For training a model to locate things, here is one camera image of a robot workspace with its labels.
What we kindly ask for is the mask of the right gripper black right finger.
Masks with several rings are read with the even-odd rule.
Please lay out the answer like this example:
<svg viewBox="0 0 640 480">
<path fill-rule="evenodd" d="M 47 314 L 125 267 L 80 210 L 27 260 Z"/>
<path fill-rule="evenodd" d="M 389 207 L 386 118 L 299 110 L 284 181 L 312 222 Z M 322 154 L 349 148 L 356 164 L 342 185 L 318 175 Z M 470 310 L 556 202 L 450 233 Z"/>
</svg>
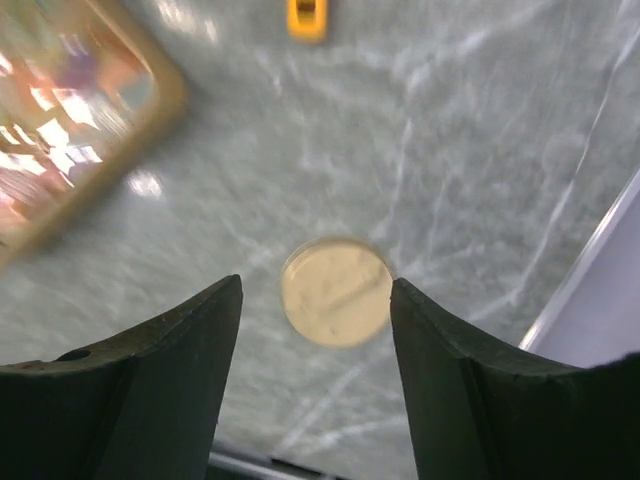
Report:
<svg viewBox="0 0 640 480">
<path fill-rule="evenodd" d="M 391 323 L 422 479 L 635 479 L 639 358 L 523 351 L 395 280 Z"/>
</svg>

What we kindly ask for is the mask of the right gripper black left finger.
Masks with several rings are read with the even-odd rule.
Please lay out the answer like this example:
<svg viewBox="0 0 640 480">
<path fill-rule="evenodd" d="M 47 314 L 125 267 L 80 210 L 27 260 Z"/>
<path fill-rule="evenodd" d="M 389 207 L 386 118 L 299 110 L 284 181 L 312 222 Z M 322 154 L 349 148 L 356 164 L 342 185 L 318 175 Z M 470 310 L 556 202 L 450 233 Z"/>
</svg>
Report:
<svg viewBox="0 0 640 480">
<path fill-rule="evenodd" d="M 1 369 L 5 479 L 201 479 L 243 302 L 227 276 L 56 360 Z"/>
</svg>

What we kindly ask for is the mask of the yellow plastic scoop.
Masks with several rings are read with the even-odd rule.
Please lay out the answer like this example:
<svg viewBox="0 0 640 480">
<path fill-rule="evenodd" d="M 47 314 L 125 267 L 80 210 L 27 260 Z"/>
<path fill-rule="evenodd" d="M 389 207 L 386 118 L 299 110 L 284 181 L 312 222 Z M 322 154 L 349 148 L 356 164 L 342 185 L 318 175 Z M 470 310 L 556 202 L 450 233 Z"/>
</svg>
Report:
<svg viewBox="0 0 640 480">
<path fill-rule="evenodd" d="M 288 0 L 287 28 L 298 41 L 319 43 L 325 39 L 329 18 L 328 0 Z"/>
</svg>

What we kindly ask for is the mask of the yellow tin of popsicle candies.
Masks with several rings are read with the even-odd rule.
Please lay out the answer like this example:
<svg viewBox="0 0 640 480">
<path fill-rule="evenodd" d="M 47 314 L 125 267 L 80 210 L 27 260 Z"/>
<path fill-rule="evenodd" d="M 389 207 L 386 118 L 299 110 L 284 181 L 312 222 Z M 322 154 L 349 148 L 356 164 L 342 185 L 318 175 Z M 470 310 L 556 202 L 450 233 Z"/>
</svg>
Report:
<svg viewBox="0 0 640 480">
<path fill-rule="evenodd" d="M 3 2 L 2 262 L 55 235 L 185 104 L 181 72 L 120 2 Z"/>
</svg>

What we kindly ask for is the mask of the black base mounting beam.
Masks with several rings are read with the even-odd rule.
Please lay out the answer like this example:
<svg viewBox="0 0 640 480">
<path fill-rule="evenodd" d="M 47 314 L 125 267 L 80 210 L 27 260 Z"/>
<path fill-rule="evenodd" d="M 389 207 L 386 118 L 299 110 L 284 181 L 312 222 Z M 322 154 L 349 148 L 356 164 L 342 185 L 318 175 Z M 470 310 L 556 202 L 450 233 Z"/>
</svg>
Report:
<svg viewBox="0 0 640 480">
<path fill-rule="evenodd" d="M 213 450 L 205 474 L 210 479 L 312 479 L 339 480 L 340 477 L 273 458 Z"/>
</svg>

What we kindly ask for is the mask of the round wooden jar lid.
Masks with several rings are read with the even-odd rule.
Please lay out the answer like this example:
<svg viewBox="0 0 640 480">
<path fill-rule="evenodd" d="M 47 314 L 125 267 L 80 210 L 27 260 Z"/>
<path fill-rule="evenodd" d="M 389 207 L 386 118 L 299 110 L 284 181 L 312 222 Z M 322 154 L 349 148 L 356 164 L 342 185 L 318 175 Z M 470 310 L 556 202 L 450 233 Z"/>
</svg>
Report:
<svg viewBox="0 0 640 480">
<path fill-rule="evenodd" d="M 390 321 L 394 272 L 380 251 L 348 236 L 309 241 L 283 265 L 280 298 L 293 329 L 312 343 L 351 348 Z"/>
</svg>

